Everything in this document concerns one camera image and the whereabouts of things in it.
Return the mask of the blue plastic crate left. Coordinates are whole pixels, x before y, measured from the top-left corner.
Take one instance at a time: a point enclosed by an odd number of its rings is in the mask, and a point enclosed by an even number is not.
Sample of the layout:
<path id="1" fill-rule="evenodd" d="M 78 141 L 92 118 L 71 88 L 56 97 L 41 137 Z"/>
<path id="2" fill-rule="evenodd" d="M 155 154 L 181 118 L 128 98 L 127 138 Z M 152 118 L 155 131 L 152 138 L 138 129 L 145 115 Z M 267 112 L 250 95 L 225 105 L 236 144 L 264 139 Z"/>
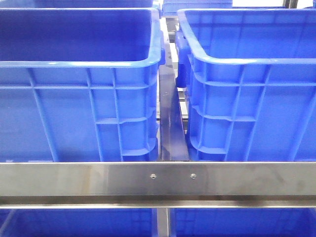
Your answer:
<path id="1" fill-rule="evenodd" d="M 2 8 L 2 162 L 155 161 L 153 8 Z"/>

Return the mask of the blue plastic crate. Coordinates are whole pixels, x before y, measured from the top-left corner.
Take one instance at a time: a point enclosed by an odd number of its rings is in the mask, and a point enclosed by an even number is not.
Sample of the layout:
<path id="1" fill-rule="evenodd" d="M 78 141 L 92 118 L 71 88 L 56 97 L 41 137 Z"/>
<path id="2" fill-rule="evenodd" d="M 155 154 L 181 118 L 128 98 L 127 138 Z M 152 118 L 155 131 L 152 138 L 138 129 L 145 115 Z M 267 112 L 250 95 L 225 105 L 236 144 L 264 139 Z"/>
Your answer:
<path id="1" fill-rule="evenodd" d="M 2 162 L 155 161 L 153 8 L 2 8 Z"/>
<path id="2" fill-rule="evenodd" d="M 315 161 L 316 11 L 181 9 L 194 161 Z"/>

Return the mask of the blue plastic crate right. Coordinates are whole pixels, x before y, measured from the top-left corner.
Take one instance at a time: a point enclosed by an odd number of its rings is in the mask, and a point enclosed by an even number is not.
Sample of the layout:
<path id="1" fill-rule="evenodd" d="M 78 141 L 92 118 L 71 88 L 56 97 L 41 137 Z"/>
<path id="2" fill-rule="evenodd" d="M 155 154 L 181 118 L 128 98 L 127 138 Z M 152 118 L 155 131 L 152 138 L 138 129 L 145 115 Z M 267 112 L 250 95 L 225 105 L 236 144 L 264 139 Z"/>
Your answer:
<path id="1" fill-rule="evenodd" d="M 194 161 L 315 161 L 316 11 L 181 9 Z"/>

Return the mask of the blue crate lower right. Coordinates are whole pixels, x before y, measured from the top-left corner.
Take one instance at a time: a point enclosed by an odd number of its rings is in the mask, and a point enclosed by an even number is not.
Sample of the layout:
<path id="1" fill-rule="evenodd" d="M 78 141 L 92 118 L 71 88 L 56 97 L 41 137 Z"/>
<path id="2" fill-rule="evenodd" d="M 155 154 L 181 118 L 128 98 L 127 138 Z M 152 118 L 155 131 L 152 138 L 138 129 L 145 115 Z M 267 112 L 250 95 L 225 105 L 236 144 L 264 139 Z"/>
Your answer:
<path id="1" fill-rule="evenodd" d="M 175 208 L 177 237 L 314 237 L 313 208 Z"/>

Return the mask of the blue crate rear right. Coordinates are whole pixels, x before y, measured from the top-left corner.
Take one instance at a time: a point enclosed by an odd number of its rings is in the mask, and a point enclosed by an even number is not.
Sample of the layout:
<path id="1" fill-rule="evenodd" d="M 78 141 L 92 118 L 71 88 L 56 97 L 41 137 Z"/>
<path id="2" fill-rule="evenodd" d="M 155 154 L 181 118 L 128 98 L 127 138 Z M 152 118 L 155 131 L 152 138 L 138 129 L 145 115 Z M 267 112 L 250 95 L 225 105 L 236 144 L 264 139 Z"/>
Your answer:
<path id="1" fill-rule="evenodd" d="M 173 16 L 176 15 L 179 9 L 232 7 L 232 0 L 164 0 L 162 12 L 165 16 Z"/>

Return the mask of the blue crate rear left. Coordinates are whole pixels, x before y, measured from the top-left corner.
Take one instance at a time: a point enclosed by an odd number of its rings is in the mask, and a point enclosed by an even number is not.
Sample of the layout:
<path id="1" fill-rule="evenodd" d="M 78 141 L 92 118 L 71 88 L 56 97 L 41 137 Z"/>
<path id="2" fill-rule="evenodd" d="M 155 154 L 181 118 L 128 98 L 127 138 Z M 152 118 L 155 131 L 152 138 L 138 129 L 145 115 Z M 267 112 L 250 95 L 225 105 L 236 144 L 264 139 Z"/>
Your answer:
<path id="1" fill-rule="evenodd" d="M 159 0 L 1 0 L 1 8 L 156 8 Z"/>

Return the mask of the blue crate lower left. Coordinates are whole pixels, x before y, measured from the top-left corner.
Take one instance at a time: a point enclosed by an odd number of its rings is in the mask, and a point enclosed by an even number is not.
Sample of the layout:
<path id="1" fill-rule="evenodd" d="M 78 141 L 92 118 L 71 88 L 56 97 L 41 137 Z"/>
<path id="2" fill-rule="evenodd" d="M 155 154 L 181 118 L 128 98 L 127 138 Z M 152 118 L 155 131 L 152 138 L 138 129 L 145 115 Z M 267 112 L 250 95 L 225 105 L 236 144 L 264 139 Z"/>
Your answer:
<path id="1" fill-rule="evenodd" d="M 2 237 L 156 237 L 152 209 L 17 209 Z"/>

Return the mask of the left rail screw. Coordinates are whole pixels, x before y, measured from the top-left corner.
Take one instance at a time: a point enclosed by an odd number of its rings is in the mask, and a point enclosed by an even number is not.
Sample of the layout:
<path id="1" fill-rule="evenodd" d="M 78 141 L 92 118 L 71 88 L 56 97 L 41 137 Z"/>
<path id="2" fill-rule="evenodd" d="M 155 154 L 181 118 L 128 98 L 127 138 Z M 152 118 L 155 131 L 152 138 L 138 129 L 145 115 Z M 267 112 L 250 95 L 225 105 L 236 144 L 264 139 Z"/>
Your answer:
<path id="1" fill-rule="evenodd" d="M 151 179 L 156 179 L 156 177 L 157 177 L 157 176 L 156 176 L 154 173 L 150 175 L 150 178 L 151 178 Z"/>

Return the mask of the rail screw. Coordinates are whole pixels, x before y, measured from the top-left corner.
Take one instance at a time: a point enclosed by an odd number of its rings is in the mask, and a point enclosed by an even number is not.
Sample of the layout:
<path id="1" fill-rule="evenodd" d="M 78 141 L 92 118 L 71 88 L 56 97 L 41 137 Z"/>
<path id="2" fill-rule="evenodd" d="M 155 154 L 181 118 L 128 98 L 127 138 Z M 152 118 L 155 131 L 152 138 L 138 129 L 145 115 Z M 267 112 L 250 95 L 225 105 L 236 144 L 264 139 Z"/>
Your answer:
<path id="1" fill-rule="evenodd" d="M 196 179 L 197 175 L 196 175 L 195 173 L 192 173 L 192 174 L 190 175 L 190 177 L 191 177 L 192 179 Z"/>
<path id="2" fill-rule="evenodd" d="M 151 179 L 156 179 L 156 177 L 157 177 L 157 176 L 156 176 L 154 173 L 150 175 L 150 178 L 151 178 Z"/>

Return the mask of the right rail screw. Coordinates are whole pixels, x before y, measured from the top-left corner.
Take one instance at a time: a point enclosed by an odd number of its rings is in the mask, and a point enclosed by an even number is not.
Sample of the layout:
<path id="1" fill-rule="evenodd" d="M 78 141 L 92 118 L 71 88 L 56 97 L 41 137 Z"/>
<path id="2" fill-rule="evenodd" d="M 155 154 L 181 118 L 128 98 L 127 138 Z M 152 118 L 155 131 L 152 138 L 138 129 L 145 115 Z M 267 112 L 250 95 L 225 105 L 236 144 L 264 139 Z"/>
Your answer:
<path id="1" fill-rule="evenodd" d="M 191 177 L 192 179 L 196 179 L 197 175 L 196 175 L 195 173 L 192 173 L 192 174 L 190 175 L 190 177 Z"/>

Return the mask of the stainless steel shelf rail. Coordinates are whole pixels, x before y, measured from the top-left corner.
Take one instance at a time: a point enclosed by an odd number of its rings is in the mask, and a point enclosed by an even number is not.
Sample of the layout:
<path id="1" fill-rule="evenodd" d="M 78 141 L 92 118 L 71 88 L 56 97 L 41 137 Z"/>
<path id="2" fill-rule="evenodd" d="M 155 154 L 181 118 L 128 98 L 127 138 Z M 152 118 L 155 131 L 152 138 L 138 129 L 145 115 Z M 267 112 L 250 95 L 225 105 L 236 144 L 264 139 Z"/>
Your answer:
<path id="1" fill-rule="evenodd" d="M 315 207 L 313 162 L 2 163 L 0 206 Z"/>

